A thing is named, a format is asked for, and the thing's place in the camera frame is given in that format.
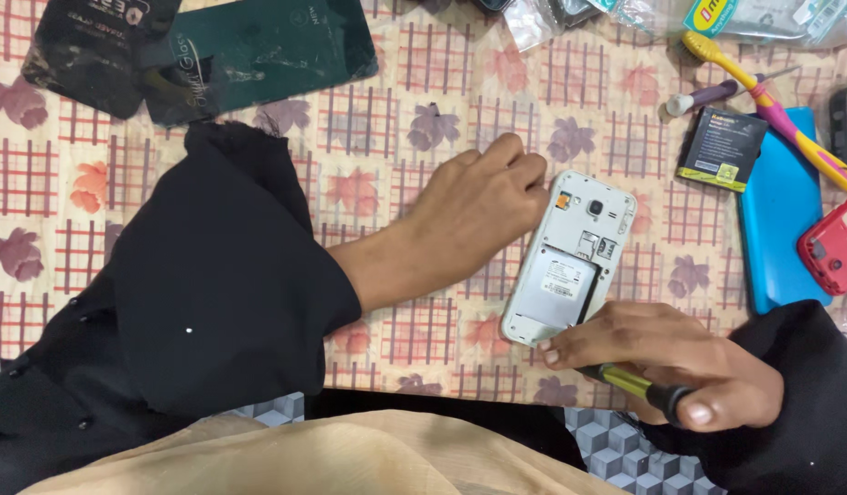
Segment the red phone frame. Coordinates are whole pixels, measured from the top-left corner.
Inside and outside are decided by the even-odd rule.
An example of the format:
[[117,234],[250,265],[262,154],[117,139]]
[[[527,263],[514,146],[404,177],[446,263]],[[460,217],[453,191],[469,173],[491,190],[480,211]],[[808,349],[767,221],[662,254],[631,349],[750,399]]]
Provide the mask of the red phone frame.
[[842,220],[845,213],[847,199],[797,241],[797,253],[803,264],[831,296],[847,292],[847,225]]

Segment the green package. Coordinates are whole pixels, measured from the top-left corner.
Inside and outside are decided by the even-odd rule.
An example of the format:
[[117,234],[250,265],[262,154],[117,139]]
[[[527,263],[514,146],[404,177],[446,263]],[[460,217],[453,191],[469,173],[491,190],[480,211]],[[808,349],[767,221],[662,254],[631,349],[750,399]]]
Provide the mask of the green package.
[[152,121],[174,126],[371,76],[378,58],[359,2],[241,0],[176,15],[138,67]]

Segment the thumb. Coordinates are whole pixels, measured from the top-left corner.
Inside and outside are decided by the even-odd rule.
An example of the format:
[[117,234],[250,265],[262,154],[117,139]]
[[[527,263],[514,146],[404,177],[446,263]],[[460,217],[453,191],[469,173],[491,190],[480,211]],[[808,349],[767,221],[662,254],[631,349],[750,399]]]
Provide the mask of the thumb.
[[700,433],[768,426],[781,411],[782,392],[770,396],[748,381],[728,379],[683,397],[677,416],[686,428]]

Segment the boxed battery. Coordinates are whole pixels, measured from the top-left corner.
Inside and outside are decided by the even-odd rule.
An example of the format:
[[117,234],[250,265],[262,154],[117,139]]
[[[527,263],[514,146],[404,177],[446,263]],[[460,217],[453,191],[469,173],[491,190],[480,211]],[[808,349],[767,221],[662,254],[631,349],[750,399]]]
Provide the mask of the boxed battery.
[[704,107],[687,140],[677,176],[745,192],[769,123]]

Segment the hand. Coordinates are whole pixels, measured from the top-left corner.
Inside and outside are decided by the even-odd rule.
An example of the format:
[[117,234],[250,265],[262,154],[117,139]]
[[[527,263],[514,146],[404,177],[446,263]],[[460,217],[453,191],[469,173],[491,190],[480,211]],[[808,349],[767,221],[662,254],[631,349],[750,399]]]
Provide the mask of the hand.
[[504,134],[484,153],[441,164],[406,217],[329,253],[364,311],[450,286],[539,224],[549,202],[545,174],[545,159]]
[[[698,388],[677,405],[695,432],[768,426],[781,412],[784,380],[775,368],[667,304],[607,302],[591,320],[539,343],[539,351],[554,370],[616,363],[654,383]],[[666,423],[647,401],[626,396],[641,421]]]

